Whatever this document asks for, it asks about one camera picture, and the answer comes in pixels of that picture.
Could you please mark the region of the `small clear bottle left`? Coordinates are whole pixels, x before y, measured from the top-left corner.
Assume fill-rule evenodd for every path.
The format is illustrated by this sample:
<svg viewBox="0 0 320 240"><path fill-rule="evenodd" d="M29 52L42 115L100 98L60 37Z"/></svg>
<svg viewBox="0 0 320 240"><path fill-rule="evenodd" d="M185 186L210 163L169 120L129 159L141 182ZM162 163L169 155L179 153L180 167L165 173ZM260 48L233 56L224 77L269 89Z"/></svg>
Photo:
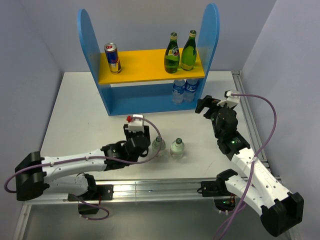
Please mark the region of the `small clear bottle left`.
<svg viewBox="0 0 320 240"><path fill-rule="evenodd" d="M162 157L166 151L165 140L157 136L152 142L152 151L156 153L156 157Z"/></svg>

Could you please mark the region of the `clear Pocari Sweat bottle right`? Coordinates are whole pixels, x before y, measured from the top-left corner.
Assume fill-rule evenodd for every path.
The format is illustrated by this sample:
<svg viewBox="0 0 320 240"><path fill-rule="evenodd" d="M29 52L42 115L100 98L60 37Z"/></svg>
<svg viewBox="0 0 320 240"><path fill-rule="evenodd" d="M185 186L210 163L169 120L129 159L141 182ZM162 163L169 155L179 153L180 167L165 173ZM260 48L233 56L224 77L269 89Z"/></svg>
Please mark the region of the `clear Pocari Sweat bottle right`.
<svg viewBox="0 0 320 240"><path fill-rule="evenodd" d="M195 93L198 87L198 79L191 78L187 79L184 87L183 101L191 103L194 100Z"/></svg>

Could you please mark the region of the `blue silver Red Bull can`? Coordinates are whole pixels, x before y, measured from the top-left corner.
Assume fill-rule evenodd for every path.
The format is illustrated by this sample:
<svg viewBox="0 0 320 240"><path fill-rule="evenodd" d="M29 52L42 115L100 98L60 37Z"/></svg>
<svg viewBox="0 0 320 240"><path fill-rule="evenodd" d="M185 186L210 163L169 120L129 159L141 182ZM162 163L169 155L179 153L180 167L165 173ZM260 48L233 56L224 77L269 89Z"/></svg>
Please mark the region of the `blue silver Red Bull can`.
<svg viewBox="0 0 320 240"><path fill-rule="evenodd" d="M110 42L104 45L104 52L108 62L110 72L118 74L121 72L121 62L118 55L118 47L116 44Z"/></svg>

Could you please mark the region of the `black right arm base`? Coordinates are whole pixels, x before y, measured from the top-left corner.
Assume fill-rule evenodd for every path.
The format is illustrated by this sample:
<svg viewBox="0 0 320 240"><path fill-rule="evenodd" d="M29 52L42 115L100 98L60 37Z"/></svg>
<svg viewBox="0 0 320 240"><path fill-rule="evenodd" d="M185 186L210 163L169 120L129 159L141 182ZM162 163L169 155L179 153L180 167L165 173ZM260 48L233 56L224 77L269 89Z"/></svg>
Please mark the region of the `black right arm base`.
<svg viewBox="0 0 320 240"><path fill-rule="evenodd" d="M202 181L197 193L204 198L213 198L218 211L229 213L236 207L235 195L227 191L220 180Z"/></svg>

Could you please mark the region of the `small clear bottle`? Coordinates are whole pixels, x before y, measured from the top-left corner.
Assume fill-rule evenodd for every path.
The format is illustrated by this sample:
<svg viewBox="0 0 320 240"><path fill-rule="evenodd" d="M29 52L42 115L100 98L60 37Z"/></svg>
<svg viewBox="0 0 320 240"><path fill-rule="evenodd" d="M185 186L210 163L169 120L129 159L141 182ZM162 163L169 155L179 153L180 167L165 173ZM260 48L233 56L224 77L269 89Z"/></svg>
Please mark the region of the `small clear bottle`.
<svg viewBox="0 0 320 240"><path fill-rule="evenodd" d="M171 143L170 155L173 159L181 159L185 151L185 143L181 138L177 138Z"/></svg>
<svg viewBox="0 0 320 240"><path fill-rule="evenodd" d="M152 151L156 153L156 157L162 157L166 151L165 140L157 136L152 142Z"/></svg>

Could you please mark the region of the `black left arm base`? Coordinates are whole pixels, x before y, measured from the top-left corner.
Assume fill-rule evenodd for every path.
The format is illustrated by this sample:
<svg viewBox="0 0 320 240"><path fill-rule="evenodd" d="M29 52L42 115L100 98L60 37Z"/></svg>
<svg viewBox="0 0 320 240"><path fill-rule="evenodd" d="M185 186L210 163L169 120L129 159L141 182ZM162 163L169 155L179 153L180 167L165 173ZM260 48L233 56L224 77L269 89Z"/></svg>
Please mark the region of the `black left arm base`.
<svg viewBox="0 0 320 240"><path fill-rule="evenodd" d="M78 213L80 217L91 221L104 220L109 217L110 212L102 207L102 201L110 201L113 199L114 186L112 184L97 185L93 192L87 192L81 196L68 194L68 202L78 202ZM92 217L99 210L106 213L103 217Z"/></svg>

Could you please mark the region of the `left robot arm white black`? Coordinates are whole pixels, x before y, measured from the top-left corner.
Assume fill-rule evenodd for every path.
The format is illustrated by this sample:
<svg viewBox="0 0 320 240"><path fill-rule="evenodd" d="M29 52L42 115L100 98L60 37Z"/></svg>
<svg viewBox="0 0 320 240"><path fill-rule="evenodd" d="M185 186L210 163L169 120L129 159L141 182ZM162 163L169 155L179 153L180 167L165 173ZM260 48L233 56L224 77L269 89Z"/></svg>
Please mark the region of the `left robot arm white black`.
<svg viewBox="0 0 320 240"><path fill-rule="evenodd" d="M125 140L83 154L49 157L41 156L39 151L29 153L15 168L16 199L30 201L45 192L95 198L98 188L91 172L123 169L148 155L148 125L134 120L124 124L123 131Z"/></svg>

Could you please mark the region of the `green glass Perrier bottle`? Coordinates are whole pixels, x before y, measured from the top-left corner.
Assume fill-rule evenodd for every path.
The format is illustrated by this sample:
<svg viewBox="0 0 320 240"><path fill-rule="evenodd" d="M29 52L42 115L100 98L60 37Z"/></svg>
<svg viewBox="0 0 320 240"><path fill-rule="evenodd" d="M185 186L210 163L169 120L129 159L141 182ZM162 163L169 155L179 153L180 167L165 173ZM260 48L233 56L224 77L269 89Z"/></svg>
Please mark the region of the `green glass Perrier bottle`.
<svg viewBox="0 0 320 240"><path fill-rule="evenodd" d="M172 32L164 55L164 69L167 73L176 73L180 64L180 51L177 43L178 34Z"/></svg>

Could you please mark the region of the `clear pocari sweat bottle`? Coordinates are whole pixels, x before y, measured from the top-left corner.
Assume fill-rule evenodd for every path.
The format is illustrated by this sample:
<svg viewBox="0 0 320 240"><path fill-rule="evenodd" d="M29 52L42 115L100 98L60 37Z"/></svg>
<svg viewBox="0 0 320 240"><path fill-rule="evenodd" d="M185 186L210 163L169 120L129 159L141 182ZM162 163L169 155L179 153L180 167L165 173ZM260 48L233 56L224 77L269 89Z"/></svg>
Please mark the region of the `clear pocari sweat bottle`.
<svg viewBox="0 0 320 240"><path fill-rule="evenodd" d="M184 79L175 79L172 86L172 102L176 105L183 102L186 81Z"/></svg>
<svg viewBox="0 0 320 240"><path fill-rule="evenodd" d="M198 87L198 79L191 78L187 79L184 87L183 101L191 103L194 100L195 93Z"/></svg>

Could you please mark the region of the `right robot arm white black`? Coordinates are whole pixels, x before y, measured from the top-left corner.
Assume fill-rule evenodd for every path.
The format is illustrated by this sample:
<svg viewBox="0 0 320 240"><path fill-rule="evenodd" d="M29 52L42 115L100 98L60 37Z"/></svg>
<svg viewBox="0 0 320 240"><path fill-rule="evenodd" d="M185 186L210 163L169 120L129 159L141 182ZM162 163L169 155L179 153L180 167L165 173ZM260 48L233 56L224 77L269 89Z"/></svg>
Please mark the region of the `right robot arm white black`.
<svg viewBox="0 0 320 240"><path fill-rule="evenodd" d="M240 197L233 214L221 228L226 231L236 214L244 206L250 206L260 217L265 230L273 237L298 225L303 219L304 199L292 193L258 158L245 138L238 132L237 113L234 110L240 103L240 93L232 90L225 92L225 99L219 100L210 95L198 99L195 112L201 113L211 121L219 150L235 164L248 178L244 181L233 169L227 169L216 176L215 180L200 183L197 190L203 197Z"/></svg>

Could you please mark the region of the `green glass bottle yellow label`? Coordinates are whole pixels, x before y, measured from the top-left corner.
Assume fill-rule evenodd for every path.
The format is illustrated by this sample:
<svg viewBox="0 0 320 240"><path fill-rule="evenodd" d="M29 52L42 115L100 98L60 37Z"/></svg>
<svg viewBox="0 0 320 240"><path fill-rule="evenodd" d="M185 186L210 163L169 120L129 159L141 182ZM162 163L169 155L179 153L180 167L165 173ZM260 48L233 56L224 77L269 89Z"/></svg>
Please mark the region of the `green glass bottle yellow label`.
<svg viewBox="0 0 320 240"><path fill-rule="evenodd" d="M197 36L197 32L195 30L191 30L189 32L188 40L182 50L181 68L185 71L192 70L196 63L196 58L197 58L196 36Z"/></svg>

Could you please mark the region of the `small clear bottle right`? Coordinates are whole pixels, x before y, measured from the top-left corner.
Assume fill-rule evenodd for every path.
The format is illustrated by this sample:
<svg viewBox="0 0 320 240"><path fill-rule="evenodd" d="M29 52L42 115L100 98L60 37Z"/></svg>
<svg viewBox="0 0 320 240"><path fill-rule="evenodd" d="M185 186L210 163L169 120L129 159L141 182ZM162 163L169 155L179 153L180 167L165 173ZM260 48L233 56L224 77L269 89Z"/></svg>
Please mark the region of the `small clear bottle right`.
<svg viewBox="0 0 320 240"><path fill-rule="evenodd" d="M173 159L181 159L185 151L185 143L181 138L177 138L171 143L170 155Z"/></svg>

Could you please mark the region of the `blue and yellow wooden shelf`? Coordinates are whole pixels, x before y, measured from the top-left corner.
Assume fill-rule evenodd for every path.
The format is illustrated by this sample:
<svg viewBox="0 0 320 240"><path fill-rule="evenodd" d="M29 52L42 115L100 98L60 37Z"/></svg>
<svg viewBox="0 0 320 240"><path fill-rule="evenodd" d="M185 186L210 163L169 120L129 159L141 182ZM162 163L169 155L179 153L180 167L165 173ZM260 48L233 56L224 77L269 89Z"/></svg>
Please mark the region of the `blue and yellow wooden shelf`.
<svg viewBox="0 0 320 240"><path fill-rule="evenodd" d="M77 29L83 55L109 116L195 109L202 95L220 34L220 13L215 3L206 6L198 34L197 59L193 70L167 73L164 49L120 51L121 72L111 73L106 54L100 51L88 12L79 9ZM174 104L172 80L197 79L190 103Z"/></svg>

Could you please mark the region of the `clear Pocari Sweat bottle left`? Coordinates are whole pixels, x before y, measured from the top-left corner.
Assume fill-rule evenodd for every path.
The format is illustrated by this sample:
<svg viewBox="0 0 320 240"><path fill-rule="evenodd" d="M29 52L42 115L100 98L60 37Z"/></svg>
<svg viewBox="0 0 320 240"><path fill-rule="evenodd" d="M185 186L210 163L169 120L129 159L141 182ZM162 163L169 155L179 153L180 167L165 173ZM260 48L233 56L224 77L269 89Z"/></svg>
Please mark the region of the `clear Pocari Sweat bottle left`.
<svg viewBox="0 0 320 240"><path fill-rule="evenodd" d="M176 105L183 102L186 81L184 79L175 79L172 86L172 102Z"/></svg>

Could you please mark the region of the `aluminium mounting rail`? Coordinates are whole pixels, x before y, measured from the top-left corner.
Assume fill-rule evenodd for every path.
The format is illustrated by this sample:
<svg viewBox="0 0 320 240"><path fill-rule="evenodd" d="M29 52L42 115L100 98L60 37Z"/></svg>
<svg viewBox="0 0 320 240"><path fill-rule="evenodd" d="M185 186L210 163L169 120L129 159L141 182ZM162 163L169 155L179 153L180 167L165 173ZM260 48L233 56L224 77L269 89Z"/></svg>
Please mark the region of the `aluminium mounting rail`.
<svg viewBox="0 0 320 240"><path fill-rule="evenodd" d="M143 179L143 180L99 180L97 186L102 188L90 204L126 203L126 202L164 202L203 200L198 193L201 182L215 181L216 178L177 178L177 179Z"/></svg>

